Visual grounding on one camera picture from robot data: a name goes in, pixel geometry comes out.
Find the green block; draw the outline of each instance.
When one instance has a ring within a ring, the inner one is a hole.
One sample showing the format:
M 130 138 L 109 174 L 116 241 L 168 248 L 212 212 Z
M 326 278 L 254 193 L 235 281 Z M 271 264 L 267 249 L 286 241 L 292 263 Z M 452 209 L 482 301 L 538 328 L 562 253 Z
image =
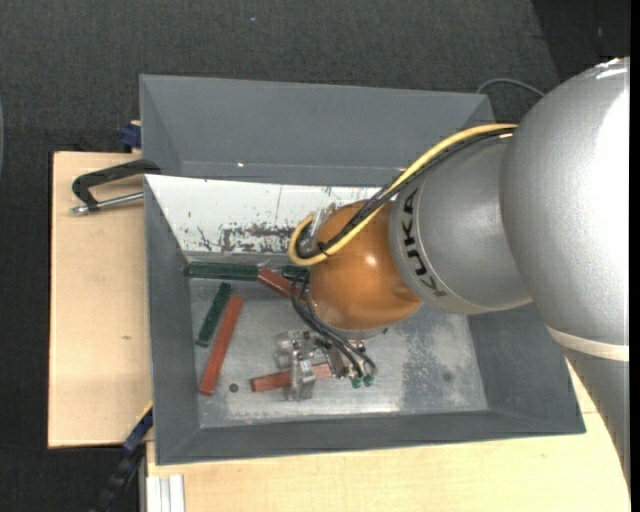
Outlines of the green block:
M 258 278 L 258 267 L 237 263 L 202 263 L 192 262 L 184 267 L 187 277 L 202 279 L 232 279 L 236 281 L 255 281 Z
M 218 292 L 213 298 L 211 307 L 209 308 L 207 316 L 204 318 L 204 323 L 200 328 L 200 334 L 196 340 L 197 345 L 200 345 L 201 347 L 209 346 L 209 343 L 211 343 L 211 337 L 213 336 L 218 322 L 220 321 L 220 317 L 222 316 L 222 312 L 224 311 L 227 302 L 229 302 L 229 297 L 231 297 L 231 285 L 229 283 L 220 283 Z

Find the wooden table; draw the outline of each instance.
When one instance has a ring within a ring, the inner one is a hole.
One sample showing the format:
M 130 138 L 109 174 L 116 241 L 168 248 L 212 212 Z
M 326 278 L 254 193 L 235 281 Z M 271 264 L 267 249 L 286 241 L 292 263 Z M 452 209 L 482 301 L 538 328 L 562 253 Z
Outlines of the wooden table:
M 49 446 L 121 443 L 151 398 L 140 204 L 76 217 L 74 177 L 140 155 L 54 158 Z M 98 189 L 132 193 L 140 179 Z M 156 466 L 180 473 L 189 512 L 623 511 L 609 434 L 577 378 L 584 435 Z

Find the wooden block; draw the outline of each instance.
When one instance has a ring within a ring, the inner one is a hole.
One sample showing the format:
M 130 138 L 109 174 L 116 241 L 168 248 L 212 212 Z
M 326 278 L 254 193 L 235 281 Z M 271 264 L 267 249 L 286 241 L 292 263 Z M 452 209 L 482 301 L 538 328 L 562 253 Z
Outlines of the wooden block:
M 324 377 L 329 377 L 331 375 L 331 368 L 329 368 L 327 363 L 313 365 L 312 370 L 319 379 L 323 379 Z M 262 393 L 263 391 L 269 391 L 277 388 L 286 388 L 291 385 L 291 372 L 263 375 L 262 377 L 251 379 L 249 384 L 251 385 L 251 391 L 254 393 Z
M 273 270 L 269 270 L 268 268 L 261 269 L 260 272 L 258 272 L 258 281 L 283 297 L 287 299 L 291 298 L 291 281 L 276 274 Z
M 204 395 L 211 396 L 216 388 L 218 376 L 220 375 L 222 363 L 224 362 L 224 356 L 231 342 L 233 330 L 238 321 L 238 316 L 240 316 L 242 304 L 242 299 L 237 296 L 233 296 L 229 300 L 229 305 L 222 319 L 222 325 L 220 326 L 213 348 L 211 349 L 211 354 L 209 355 L 207 368 L 202 375 L 202 380 L 200 380 L 200 393 Z

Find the metal clamp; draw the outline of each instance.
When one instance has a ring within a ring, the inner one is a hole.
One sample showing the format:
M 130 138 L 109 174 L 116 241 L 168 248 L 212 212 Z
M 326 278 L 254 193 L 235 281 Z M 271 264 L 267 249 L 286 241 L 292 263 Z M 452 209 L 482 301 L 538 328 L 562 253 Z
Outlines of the metal clamp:
M 121 180 L 137 174 L 162 174 L 160 168 L 149 160 L 136 160 L 135 162 L 129 162 L 122 165 L 116 165 L 115 167 L 109 167 L 108 169 L 102 169 L 100 171 L 90 172 L 78 176 L 71 190 L 80 199 L 84 205 L 71 208 L 71 213 L 89 213 L 110 206 L 116 206 L 119 204 L 127 203 L 129 201 L 135 201 L 142 199 L 143 193 L 138 192 L 136 194 L 129 194 L 122 197 L 116 197 L 114 199 L 108 199 L 106 201 L 98 201 L 93 194 L 89 191 L 92 187 L 97 187 L 105 183 Z

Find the white stripe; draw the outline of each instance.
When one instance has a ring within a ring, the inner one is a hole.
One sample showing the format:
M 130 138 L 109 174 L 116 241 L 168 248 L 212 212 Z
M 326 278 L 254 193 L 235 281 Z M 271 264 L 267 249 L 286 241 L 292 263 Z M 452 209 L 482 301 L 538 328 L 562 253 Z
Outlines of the white stripe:
M 162 512 L 162 500 L 160 498 L 160 477 L 147 477 L 147 512 Z
M 588 354 L 590 356 L 611 359 L 612 361 L 629 361 L 629 345 L 614 345 L 612 343 L 602 343 L 601 341 L 586 340 L 578 338 L 566 332 L 556 331 L 547 325 L 547 329 L 563 347 L 570 348 Z
M 171 512 L 171 489 L 169 479 L 160 478 L 160 504 L 162 512 Z
M 186 512 L 184 506 L 184 477 L 182 475 L 171 475 L 169 477 L 169 490 L 171 512 Z

